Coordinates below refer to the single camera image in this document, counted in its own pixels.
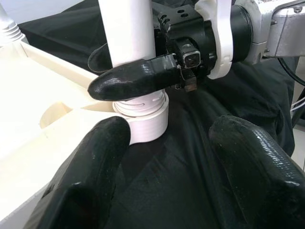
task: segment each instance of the white plastic tray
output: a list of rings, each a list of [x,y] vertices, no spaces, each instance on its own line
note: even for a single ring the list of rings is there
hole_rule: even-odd
[[[0,49],[0,222],[41,190],[84,135],[117,115],[96,75],[23,42]]]

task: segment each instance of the white wall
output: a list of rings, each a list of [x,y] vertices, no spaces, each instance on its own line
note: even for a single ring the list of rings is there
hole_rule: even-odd
[[[51,16],[83,0],[0,0],[17,24]]]

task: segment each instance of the white bracket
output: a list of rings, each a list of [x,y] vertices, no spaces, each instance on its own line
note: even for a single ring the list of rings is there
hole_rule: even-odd
[[[230,0],[199,0],[195,10],[205,21],[211,21],[216,42],[217,61],[208,75],[217,79],[228,74],[233,59],[233,38],[231,31]]]

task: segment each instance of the white pipe connector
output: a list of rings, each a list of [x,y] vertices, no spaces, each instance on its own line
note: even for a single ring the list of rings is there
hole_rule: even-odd
[[[22,40],[28,43],[25,35],[21,33],[18,25],[11,19],[0,4],[0,47],[10,42]]]
[[[99,5],[113,67],[156,56],[151,0],[99,0]],[[168,104],[161,90],[114,102],[113,108],[127,118],[132,144],[153,141],[165,132]]]

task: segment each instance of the white pipe fitting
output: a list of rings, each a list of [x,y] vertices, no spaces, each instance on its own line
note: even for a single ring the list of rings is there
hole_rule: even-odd
[[[18,25],[7,15],[0,4],[0,47],[17,40],[28,42]]]
[[[151,0],[99,0],[99,5],[113,67],[156,56]],[[113,103],[131,126],[131,144],[155,140],[165,132],[168,102],[161,90]]]

